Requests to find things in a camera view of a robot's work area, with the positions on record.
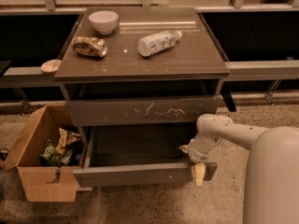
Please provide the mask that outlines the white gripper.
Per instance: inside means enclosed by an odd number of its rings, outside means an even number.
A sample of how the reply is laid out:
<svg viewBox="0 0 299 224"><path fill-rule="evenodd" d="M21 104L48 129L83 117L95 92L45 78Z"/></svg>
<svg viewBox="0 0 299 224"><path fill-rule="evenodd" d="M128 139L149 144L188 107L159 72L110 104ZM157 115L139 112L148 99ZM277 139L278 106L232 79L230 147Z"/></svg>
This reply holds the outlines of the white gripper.
<svg viewBox="0 0 299 224"><path fill-rule="evenodd" d="M208 137L197 133L188 145L178 147L180 151L188 154L192 162L197 163L192 168L193 182L196 187L203 185L206 173L206 166L198 162L206 162L209 151L220 143L219 137Z"/></svg>

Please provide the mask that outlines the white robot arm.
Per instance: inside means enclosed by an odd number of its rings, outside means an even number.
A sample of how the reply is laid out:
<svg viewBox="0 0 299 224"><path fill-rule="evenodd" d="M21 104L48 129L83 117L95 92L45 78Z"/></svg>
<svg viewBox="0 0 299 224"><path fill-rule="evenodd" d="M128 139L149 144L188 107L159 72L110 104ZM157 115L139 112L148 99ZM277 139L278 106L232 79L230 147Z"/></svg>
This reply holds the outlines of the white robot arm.
<svg viewBox="0 0 299 224"><path fill-rule="evenodd" d="M249 152L243 224L299 224L299 128L236 124L213 114L200 116L196 128L179 148L194 163L204 162L222 140Z"/></svg>

